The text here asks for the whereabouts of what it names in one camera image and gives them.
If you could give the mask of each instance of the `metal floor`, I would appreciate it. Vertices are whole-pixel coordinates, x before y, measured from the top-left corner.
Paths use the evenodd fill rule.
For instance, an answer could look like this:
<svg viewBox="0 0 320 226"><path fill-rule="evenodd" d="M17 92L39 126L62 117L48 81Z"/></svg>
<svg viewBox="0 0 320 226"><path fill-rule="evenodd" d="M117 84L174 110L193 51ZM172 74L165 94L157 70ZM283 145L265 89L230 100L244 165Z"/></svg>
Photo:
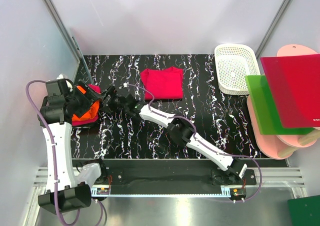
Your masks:
<svg viewBox="0 0 320 226"><path fill-rule="evenodd" d="M248 189L248 195L254 190ZM291 188L262 188L252 201L235 205L197 198L108 198L103 204L107 226L291 226L287 200L293 198ZM64 218L71 223L75 215L70 212ZM76 225L94 226L99 217L99 206L92 204L81 210ZM61 224L55 215L40 209L36 225Z"/></svg>

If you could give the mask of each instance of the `black marble table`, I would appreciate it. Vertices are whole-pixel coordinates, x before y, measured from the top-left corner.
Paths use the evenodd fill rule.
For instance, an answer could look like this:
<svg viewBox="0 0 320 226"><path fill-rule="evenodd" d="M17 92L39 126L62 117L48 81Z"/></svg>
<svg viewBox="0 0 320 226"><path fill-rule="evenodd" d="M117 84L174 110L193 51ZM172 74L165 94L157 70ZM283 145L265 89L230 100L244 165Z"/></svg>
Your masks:
<svg viewBox="0 0 320 226"><path fill-rule="evenodd" d="M143 86L140 73L149 68L171 66L183 69L183 99L162 100L153 107L191 119L197 131L227 153L266 158L257 147L246 96L220 92L213 55L91 55L86 62L95 85L102 90L111 84L127 82ZM76 81L88 82L80 67ZM136 99L144 99L142 90L130 88ZM71 137L73 158L104 159L200 159L200 153L174 144L163 127L132 119L125 114L101 114L95 127L74 129Z"/></svg>

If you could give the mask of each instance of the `white basket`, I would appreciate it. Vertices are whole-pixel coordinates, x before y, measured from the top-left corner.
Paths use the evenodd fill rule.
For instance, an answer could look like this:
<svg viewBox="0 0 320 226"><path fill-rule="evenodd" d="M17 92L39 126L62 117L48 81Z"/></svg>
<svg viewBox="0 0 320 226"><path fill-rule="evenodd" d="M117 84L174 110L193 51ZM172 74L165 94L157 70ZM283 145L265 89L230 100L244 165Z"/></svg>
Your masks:
<svg viewBox="0 0 320 226"><path fill-rule="evenodd" d="M240 44L221 44L214 49L219 89L229 95L248 95L246 75L260 75L254 51Z"/></svg>

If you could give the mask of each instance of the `red cutting board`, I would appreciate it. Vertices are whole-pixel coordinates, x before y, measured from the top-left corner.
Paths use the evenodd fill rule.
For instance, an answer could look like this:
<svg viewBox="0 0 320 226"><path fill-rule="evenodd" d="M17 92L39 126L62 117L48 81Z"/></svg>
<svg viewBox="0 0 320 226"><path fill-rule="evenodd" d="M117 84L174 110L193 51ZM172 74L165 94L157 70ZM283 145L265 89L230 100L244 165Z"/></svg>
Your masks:
<svg viewBox="0 0 320 226"><path fill-rule="evenodd" d="M282 126L320 127L320 54L263 57Z"/></svg>

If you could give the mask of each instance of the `red folded towel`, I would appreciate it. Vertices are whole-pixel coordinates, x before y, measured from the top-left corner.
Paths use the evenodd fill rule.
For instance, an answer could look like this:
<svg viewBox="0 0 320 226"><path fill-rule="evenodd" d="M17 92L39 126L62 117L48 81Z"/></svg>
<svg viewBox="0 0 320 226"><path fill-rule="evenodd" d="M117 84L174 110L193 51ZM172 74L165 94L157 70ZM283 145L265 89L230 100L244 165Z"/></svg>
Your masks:
<svg viewBox="0 0 320 226"><path fill-rule="evenodd" d="M140 74L146 90L150 91L155 99L182 99L183 70L170 67L165 70L146 69ZM145 100L152 100L149 93L144 94Z"/></svg>

